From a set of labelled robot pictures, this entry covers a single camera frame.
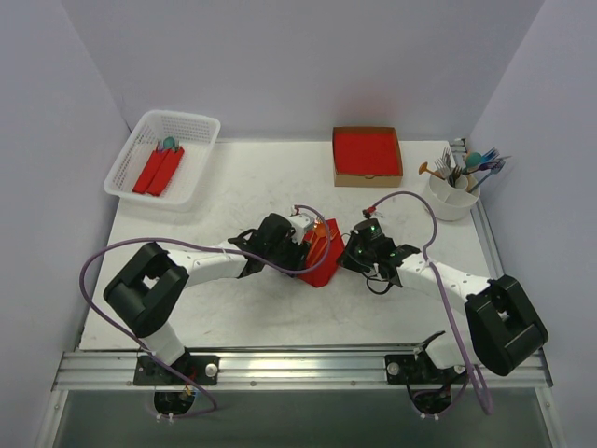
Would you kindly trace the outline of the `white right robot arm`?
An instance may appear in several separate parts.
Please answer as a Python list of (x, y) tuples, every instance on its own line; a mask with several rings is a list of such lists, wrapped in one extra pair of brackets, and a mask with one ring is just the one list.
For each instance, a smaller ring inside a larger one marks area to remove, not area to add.
[(376, 218), (354, 226), (338, 264), (439, 301), (441, 283), (450, 309), (466, 318), (461, 339), (471, 362), (496, 375), (509, 375), (548, 341), (548, 330), (517, 279), (485, 278), (439, 262), (435, 276), (421, 249), (396, 245)]

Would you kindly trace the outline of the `red paper napkin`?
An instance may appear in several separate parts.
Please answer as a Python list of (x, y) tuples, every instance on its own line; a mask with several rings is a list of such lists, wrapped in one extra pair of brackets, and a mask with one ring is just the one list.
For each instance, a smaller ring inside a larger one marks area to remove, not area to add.
[[(326, 286), (333, 275), (335, 274), (336, 270), (339, 268), (337, 263), (338, 258), (343, 253), (345, 245), (342, 241), (341, 232), (335, 218), (328, 219), (326, 221), (329, 230), (333, 230), (335, 232), (335, 237), (331, 240), (331, 243), (327, 247), (329, 253), (326, 257), (326, 260), (319, 265), (316, 270), (313, 270), (309, 273), (301, 274), (298, 278), (305, 283), (311, 285), (312, 287), (324, 287)], [(305, 235), (304, 241), (310, 245), (310, 249), (312, 246), (311, 243), (312, 239), (312, 230), (309, 231)], [(311, 268), (312, 266), (306, 260), (306, 267)]]

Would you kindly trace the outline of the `orange plastic spoon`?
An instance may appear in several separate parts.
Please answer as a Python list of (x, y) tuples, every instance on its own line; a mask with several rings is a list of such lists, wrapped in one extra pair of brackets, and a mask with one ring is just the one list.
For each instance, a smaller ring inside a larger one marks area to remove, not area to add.
[(327, 240), (327, 230), (324, 223), (318, 223), (312, 231), (312, 239), (311, 239), (311, 249), (307, 258), (307, 261), (310, 265), (313, 265), (319, 255), (318, 253), (320, 250), (318, 246), (326, 247), (326, 240)]

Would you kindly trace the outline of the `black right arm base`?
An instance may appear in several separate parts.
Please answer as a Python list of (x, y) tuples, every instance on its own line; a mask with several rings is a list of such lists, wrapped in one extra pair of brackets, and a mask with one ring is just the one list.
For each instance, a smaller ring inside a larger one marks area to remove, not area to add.
[(387, 384), (405, 386), (411, 405), (422, 419), (437, 421), (468, 385), (466, 371), (439, 369), (425, 353), (386, 355), (384, 364)]

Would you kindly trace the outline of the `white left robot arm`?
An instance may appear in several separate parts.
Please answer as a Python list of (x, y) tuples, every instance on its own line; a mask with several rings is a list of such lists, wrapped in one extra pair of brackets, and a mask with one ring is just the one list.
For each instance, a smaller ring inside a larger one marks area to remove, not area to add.
[(104, 299), (158, 358), (156, 374), (168, 384), (180, 383), (188, 373), (186, 347), (169, 317), (183, 290), (259, 273), (266, 262), (288, 271), (303, 270), (310, 249), (304, 237), (313, 224), (314, 218), (308, 215), (271, 213), (258, 228), (212, 246), (208, 252), (168, 251), (147, 243), (108, 284)]

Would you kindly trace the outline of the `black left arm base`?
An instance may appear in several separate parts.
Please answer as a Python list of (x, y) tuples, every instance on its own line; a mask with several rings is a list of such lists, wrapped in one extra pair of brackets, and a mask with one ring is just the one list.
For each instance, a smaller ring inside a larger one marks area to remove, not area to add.
[(159, 417), (190, 417), (199, 410), (201, 387), (217, 384), (220, 357), (216, 355), (192, 355), (185, 353), (172, 365), (172, 369), (185, 379), (165, 369), (149, 355), (139, 356), (132, 383), (135, 386), (153, 387), (153, 409)]

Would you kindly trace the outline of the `gold fork green handle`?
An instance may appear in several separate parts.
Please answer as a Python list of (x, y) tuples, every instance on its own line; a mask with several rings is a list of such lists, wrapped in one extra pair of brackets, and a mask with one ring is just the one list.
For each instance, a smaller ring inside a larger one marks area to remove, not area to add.
[(312, 231), (313, 232), (321, 232), (321, 231), (325, 231), (325, 230), (326, 230), (325, 224), (323, 223), (322, 220), (317, 218), (313, 223)]

